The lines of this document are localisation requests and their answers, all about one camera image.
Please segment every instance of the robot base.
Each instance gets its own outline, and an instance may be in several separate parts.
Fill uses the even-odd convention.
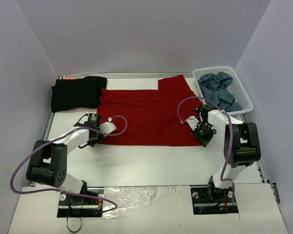
[[[103,195],[103,188],[88,188],[88,195],[101,196]],[[94,199],[84,198],[82,201],[80,197],[60,195],[58,205],[58,218],[67,217],[101,217],[102,203],[98,206]]]
[[[234,206],[226,192],[223,199],[212,201],[208,196],[207,186],[191,186],[193,214],[195,215],[216,215],[238,213],[237,206]]]

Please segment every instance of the white basket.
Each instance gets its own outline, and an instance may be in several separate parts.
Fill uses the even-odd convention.
[[[195,78],[195,85],[199,91],[199,94],[201,97],[203,97],[203,94],[201,92],[198,80],[201,78],[201,76],[206,75],[206,74],[217,74],[218,72],[225,72],[229,74],[232,78],[233,81],[232,83],[228,86],[228,91],[234,95],[235,100],[243,107],[241,111],[233,111],[233,112],[228,112],[230,115],[239,115],[243,114],[246,112],[250,112],[253,110],[254,106],[252,101],[250,101],[250,98],[248,94],[246,93],[242,83],[240,82],[237,74],[235,73],[234,69],[232,67],[228,66],[222,66],[222,67],[206,67],[206,68],[200,68],[196,69],[193,71],[193,76]]]

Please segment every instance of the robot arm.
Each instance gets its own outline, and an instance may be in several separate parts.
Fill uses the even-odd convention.
[[[223,153],[226,156],[230,140],[227,116],[222,111],[211,110],[205,105],[198,107],[197,111],[198,118],[191,116],[185,121],[191,127],[191,133],[206,147],[213,135],[217,133],[215,129],[212,129],[213,126],[216,126],[225,133]],[[230,178],[234,181],[244,169],[260,160],[261,152],[256,125],[251,122],[243,122],[234,117],[230,117],[230,119],[233,127],[232,151],[223,178]],[[222,169],[223,165],[209,180],[208,185],[212,187],[212,194],[216,190],[229,189],[232,186],[232,181],[221,181]]]
[[[111,118],[100,125],[101,116],[90,113],[88,120],[83,124],[76,123],[72,130],[74,133],[66,138],[55,141],[53,144],[43,148],[30,159],[26,178],[28,181],[49,185],[62,191],[77,194],[87,193],[87,183],[73,177],[67,173],[67,155],[75,148],[84,148],[87,145],[94,146],[101,141],[105,135],[88,129],[78,129],[78,127],[89,127],[110,134],[116,130],[116,126],[111,122]],[[34,149],[43,145],[47,141],[38,140]]]

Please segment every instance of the white tabletop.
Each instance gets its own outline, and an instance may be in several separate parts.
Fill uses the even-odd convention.
[[[164,77],[169,75],[108,78],[107,89],[157,89],[158,79]],[[193,76],[185,77],[198,95]],[[48,139],[69,131],[83,114],[90,112],[96,112],[96,109],[55,113]],[[218,130],[206,148],[97,144],[94,148],[73,150],[68,155],[68,173],[94,187],[202,185],[207,184],[224,162],[223,142],[224,133]],[[261,183],[256,164],[244,170],[236,183]]]
[[[21,195],[9,234],[68,234],[66,218],[56,218],[59,194]],[[193,215],[189,186],[111,187],[104,194],[119,208],[82,218],[79,234],[287,234],[269,184],[237,184],[239,214]],[[79,223],[69,219],[72,230]]]

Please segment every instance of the gray cloth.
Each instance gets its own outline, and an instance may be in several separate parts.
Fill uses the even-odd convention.
[[[199,79],[199,85],[204,98],[211,100],[225,112],[242,110],[242,106],[235,101],[233,94],[227,91],[227,87],[232,83],[233,78],[224,72],[218,74],[207,74]]]

